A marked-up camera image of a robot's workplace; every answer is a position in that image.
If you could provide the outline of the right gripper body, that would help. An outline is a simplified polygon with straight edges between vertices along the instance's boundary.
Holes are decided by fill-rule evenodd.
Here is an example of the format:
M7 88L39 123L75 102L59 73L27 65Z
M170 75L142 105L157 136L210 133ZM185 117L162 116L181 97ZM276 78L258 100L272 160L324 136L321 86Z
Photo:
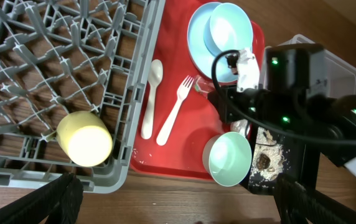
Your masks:
M221 92L214 90L207 99L217 110L223 123L232 123L242 119L259 119L267 90L248 88L237 92L236 86L222 86Z

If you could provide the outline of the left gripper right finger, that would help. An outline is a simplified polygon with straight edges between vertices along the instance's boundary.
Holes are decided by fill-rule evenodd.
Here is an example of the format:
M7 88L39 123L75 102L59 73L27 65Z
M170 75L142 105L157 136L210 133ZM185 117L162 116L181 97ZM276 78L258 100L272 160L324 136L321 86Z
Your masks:
M353 223L356 211L286 174L276 179L274 200L281 223Z

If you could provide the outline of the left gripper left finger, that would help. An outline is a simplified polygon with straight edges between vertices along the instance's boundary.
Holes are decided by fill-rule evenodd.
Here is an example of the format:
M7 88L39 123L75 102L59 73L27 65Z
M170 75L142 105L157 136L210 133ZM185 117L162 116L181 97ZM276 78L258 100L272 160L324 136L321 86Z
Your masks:
M83 184L64 173L43 187L0 208L0 223L75 223L83 201Z

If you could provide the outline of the white tissue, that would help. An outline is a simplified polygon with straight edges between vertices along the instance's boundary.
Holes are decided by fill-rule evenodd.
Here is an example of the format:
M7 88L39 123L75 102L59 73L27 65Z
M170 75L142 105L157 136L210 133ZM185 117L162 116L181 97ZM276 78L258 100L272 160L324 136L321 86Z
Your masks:
M246 119L232 122L230 131L239 133L247 138L250 133L250 123Z

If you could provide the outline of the food scraps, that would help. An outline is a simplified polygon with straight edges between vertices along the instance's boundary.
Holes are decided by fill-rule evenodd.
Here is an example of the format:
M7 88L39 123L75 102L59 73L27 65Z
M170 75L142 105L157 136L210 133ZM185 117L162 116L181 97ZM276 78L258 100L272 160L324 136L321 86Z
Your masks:
M271 182L283 172L285 162L283 145L273 139L269 130L258 128L250 177Z

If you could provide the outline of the mint green bowl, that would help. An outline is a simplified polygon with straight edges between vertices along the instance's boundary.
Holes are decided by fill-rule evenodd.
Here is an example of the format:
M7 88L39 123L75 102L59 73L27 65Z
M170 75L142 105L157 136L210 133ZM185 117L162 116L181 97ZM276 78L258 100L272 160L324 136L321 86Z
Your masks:
M214 136L203 149L202 163L217 184L224 187L237 185L251 168L250 143L236 132Z

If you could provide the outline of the yellow plastic cup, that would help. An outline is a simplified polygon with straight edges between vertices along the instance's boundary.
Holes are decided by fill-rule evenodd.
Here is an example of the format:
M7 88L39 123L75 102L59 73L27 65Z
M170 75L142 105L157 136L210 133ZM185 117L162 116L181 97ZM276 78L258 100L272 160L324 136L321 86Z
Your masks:
M112 152L113 139L102 120L89 111L66 115L58 124L56 139L75 164L93 167Z

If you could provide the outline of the light blue bowl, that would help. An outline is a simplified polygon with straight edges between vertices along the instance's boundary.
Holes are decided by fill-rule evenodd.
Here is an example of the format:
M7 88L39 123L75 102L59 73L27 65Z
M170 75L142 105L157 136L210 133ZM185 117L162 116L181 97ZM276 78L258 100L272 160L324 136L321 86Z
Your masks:
M206 20L204 42L214 56L226 50L251 49L253 28L246 12L233 3L218 3Z

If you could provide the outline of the white plastic spoon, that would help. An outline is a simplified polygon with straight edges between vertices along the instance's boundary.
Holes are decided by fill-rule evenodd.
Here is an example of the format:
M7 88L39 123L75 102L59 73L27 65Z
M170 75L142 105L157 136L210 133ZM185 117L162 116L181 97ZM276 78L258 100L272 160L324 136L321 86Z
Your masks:
M153 122L154 122L154 110L156 103L156 91L163 79L163 65L159 59L155 59L151 62L151 69L148 75L149 83L149 96L146 106L143 123L141 127L141 137L143 139L149 139L152 136Z

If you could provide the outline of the red snack wrapper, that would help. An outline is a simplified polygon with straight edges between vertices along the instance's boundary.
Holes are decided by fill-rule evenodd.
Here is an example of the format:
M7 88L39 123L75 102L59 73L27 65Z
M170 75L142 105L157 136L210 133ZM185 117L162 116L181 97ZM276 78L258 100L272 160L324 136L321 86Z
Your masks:
M210 92L215 90L212 81L205 79L201 75L196 75L194 80L194 89L202 96L207 97Z

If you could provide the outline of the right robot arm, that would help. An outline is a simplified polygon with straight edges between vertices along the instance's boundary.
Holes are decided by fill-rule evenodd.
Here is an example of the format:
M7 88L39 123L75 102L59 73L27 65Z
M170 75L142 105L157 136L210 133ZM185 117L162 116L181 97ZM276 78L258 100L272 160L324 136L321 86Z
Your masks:
M283 139L289 164L279 175L315 187L320 155L356 176L356 95L327 94L325 50L292 44L266 51L267 88L216 85L208 94L220 119L245 119Z

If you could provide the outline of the grey dishwasher rack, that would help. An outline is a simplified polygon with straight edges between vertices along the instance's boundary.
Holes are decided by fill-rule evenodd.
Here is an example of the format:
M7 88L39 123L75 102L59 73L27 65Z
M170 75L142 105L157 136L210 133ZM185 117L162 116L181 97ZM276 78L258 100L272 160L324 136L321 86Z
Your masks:
M72 172L86 192L125 182L164 1L0 1L0 187ZM101 118L111 154L83 167L56 140L76 111Z

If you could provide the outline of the black plastic tray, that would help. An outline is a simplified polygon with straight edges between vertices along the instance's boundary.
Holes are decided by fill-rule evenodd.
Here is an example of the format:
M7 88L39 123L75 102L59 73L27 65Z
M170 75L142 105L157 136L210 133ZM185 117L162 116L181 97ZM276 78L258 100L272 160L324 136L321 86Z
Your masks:
M252 161L258 128L260 127L251 125L248 136L252 152ZM283 165L284 170L280 174L287 174L295 180L303 182L311 187L315 187L319 167L319 152L307 149L306 145L298 139L292 139L272 131L270 131L270 133L274 140L277 140L279 144L283 145L283 156L286 158L286 162ZM272 195L277 178L271 182L261 181L259 177L252 179L250 177L250 172L251 168L247 176L240 182L240 185L253 194Z

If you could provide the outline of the white plastic fork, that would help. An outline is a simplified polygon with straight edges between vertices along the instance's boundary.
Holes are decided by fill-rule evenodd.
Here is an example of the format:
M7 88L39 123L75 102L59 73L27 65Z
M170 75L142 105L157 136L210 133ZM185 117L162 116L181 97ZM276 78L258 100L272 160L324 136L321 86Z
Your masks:
M165 120L165 123L163 124L163 126L156 138L156 143L159 146L165 145L167 140L169 139L169 135L172 131L173 125L177 118L177 114L180 110L180 107L181 107L183 101L187 98L189 91L192 88L193 83L194 83L194 77L187 76L184 79L184 81L179 85L179 87L177 89L177 101L176 101L175 105L173 106L173 109L171 110L167 119Z

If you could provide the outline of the light blue plate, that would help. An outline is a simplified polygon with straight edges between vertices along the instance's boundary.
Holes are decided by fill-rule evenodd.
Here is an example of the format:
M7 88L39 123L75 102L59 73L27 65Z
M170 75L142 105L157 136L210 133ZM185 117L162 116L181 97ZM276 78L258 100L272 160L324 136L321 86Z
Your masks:
M212 55L206 48L204 30L206 20L218 3L221 2L208 2L197 8L190 18L187 30L187 45L190 57L195 66L208 78L211 77L212 63L217 55Z

